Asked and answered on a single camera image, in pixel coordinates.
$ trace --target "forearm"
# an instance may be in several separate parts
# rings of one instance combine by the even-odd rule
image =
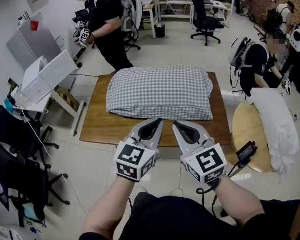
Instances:
[[[117,177],[110,189],[90,210],[84,224],[84,233],[94,232],[112,239],[116,227],[125,214],[134,186],[134,182]]]
[[[250,191],[224,176],[214,190],[224,210],[243,227],[251,218],[264,214],[260,200]]]
[[[280,71],[277,69],[276,66],[272,67],[271,72],[278,78],[278,79],[282,79],[282,74],[280,73]]]
[[[98,30],[92,32],[92,35],[96,39],[101,38],[101,37],[104,37],[104,36],[112,33],[113,31],[117,30],[119,27],[120,26],[107,23],[103,27],[101,27]]]

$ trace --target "checkered pillowcase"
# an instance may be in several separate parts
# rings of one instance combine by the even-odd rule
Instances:
[[[106,111],[128,118],[211,121],[213,88],[197,66],[126,68],[108,86]]]

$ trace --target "trash bin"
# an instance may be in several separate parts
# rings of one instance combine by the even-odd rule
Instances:
[[[157,38],[164,38],[166,36],[166,25],[165,24],[156,24],[154,26],[155,34]]]

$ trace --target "white box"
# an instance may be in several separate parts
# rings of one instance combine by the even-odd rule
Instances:
[[[45,65],[44,57],[41,56],[24,73],[21,91],[35,104],[38,104],[52,90],[39,75]]]
[[[155,166],[156,152],[120,141],[114,161],[118,175],[139,182]]]
[[[77,70],[78,67],[67,50],[55,57],[39,75],[44,82],[54,90],[69,74]]]
[[[185,159],[186,168],[201,184],[220,177],[225,172],[227,160],[220,144],[206,148]]]

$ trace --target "white pillow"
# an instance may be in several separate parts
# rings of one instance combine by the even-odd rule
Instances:
[[[271,164],[282,182],[299,151],[299,137],[287,104],[277,89],[253,88],[249,103],[260,113]]]

